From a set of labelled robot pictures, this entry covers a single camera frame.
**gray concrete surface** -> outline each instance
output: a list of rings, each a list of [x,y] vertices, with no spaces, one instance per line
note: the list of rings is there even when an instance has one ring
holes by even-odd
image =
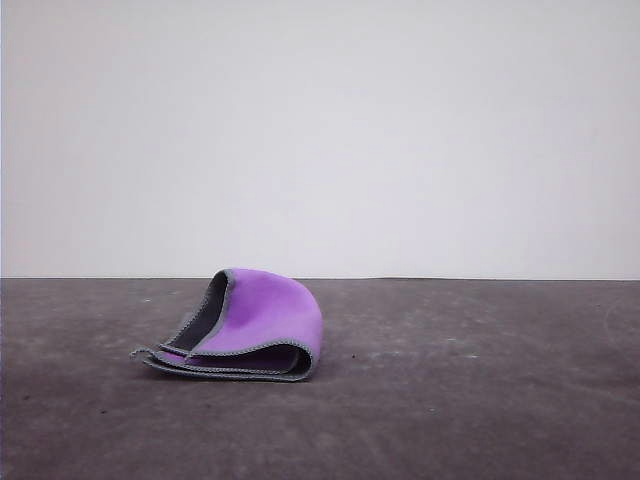
[[[308,280],[299,384],[131,363],[206,279],[4,280],[12,479],[640,478],[640,282]]]

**gray trim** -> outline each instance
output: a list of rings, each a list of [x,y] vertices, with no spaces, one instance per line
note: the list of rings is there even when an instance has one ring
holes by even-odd
[[[175,373],[187,377],[208,378],[208,379],[224,379],[224,380],[265,380],[270,382],[296,382],[303,380],[309,376],[310,370],[303,372],[299,375],[291,375],[288,373],[282,375],[260,375],[254,373],[248,374],[233,374],[233,373],[205,373],[195,372],[190,370],[180,370],[176,368],[166,367],[158,363],[154,363],[150,360],[143,360],[142,363],[149,365],[157,370],[162,370],[167,373]]]
[[[273,340],[270,342],[261,343],[259,345],[255,345],[249,348],[244,348],[241,350],[232,350],[232,351],[206,351],[206,352],[198,352],[198,354],[193,355],[193,357],[197,356],[233,356],[240,355],[243,353],[254,352],[257,350],[261,350],[266,347],[274,346],[274,345],[292,345],[303,350],[307,355],[309,355],[309,368],[305,371],[300,372],[298,374],[289,374],[286,373],[295,368],[297,361],[299,361],[299,357],[297,361],[292,365],[289,370],[255,370],[255,369],[242,369],[242,368],[223,368],[223,367],[198,367],[195,365],[182,365],[177,362],[173,362],[166,358],[161,358],[158,356],[158,352],[150,348],[139,348],[133,352],[131,352],[130,356],[133,358],[137,356],[139,353],[148,353],[150,357],[154,358],[158,362],[162,364],[169,365],[163,366],[158,363],[150,361],[149,357],[144,359],[142,362],[157,368],[159,370],[163,370],[170,373],[176,373],[178,375],[186,375],[186,376],[199,376],[203,378],[229,378],[234,380],[272,380],[272,381],[296,381],[307,378],[313,373],[316,368],[316,358],[314,357],[311,349],[295,339],[291,338],[283,338],[278,340]]]

